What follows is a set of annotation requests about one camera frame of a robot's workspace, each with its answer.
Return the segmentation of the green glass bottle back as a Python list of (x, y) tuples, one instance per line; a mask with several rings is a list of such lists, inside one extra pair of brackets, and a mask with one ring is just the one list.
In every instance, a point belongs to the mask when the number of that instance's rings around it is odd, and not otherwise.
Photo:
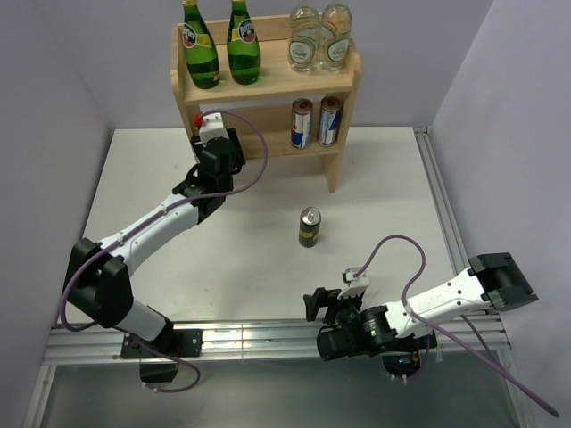
[(227, 52), (231, 76), (237, 84), (246, 86), (258, 80), (260, 47), (245, 1), (232, 2)]

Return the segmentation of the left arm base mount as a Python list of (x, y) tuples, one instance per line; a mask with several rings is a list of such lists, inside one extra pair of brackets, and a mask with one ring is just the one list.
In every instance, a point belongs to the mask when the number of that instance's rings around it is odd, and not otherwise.
[[(139, 361), (139, 378), (144, 387), (160, 393), (177, 393), (193, 389), (201, 380), (200, 369), (188, 361), (201, 356), (201, 329), (170, 329), (154, 341), (125, 333), (120, 358)], [(184, 387), (167, 387), (182, 369), (194, 373), (194, 380)]]

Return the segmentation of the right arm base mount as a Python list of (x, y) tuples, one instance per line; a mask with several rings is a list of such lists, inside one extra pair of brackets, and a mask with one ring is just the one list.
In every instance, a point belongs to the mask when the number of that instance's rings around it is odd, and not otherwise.
[(423, 366), (427, 353), (436, 346), (435, 333), (399, 339), (388, 353), (382, 355), (385, 371), (396, 377), (411, 376)]

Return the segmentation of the blue silver energy can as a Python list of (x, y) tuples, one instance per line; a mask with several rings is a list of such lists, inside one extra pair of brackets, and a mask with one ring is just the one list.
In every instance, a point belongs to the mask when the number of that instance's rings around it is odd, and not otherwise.
[(311, 142), (313, 103), (309, 99), (299, 98), (292, 104), (291, 142), (296, 149), (306, 149)]

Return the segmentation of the green glass bottle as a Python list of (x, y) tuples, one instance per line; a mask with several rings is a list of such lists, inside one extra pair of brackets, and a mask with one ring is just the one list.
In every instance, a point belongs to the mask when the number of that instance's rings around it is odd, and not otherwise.
[(197, 1), (182, 1), (182, 44), (188, 73), (196, 87), (211, 89), (219, 83), (219, 57)]
[(245, 1), (232, 2), (227, 52), (231, 76), (237, 84), (246, 86), (258, 80), (260, 47)]

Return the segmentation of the black can back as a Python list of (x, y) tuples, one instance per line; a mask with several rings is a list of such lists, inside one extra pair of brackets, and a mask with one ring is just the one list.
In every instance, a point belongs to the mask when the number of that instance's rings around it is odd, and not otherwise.
[(300, 215), (298, 240), (302, 247), (314, 247), (319, 238), (321, 213), (315, 207), (304, 209)]

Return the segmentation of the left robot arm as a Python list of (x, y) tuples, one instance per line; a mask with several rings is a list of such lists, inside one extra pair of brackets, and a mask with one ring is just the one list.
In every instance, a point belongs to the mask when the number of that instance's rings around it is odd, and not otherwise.
[(154, 356), (170, 352), (170, 321), (137, 301), (130, 277), (163, 245), (201, 224), (234, 189), (245, 164), (234, 129), (223, 137), (191, 141), (198, 162), (155, 209), (133, 225), (98, 242), (84, 238), (71, 251), (63, 296), (96, 324), (139, 336)]

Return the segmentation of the green glass bottle front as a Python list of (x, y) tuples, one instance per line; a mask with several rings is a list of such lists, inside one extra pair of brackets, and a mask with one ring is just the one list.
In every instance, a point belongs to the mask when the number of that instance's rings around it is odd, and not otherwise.
[(182, 44), (188, 73), (196, 87), (211, 89), (219, 83), (219, 57), (197, 1), (182, 1)]

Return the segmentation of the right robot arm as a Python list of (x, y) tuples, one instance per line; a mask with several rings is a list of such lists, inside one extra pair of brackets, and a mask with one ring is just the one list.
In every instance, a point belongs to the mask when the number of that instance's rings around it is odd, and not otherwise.
[(460, 350), (475, 340), (470, 314), (496, 349), (508, 346), (500, 318), (445, 226), (448, 214), (422, 135), (409, 128), (352, 128), (342, 183), (269, 173), (235, 215), (236, 284), (231, 300), (252, 321), (235, 332), (242, 358), (338, 358), (348, 330), (306, 322), (303, 295), (333, 290), (365, 341), (384, 347)]

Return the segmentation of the blue silver can red top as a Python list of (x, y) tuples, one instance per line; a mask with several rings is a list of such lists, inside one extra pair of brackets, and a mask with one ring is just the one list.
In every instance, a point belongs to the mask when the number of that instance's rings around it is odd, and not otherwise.
[(320, 144), (330, 146), (336, 142), (342, 108), (337, 97), (326, 96), (321, 100), (318, 131)]

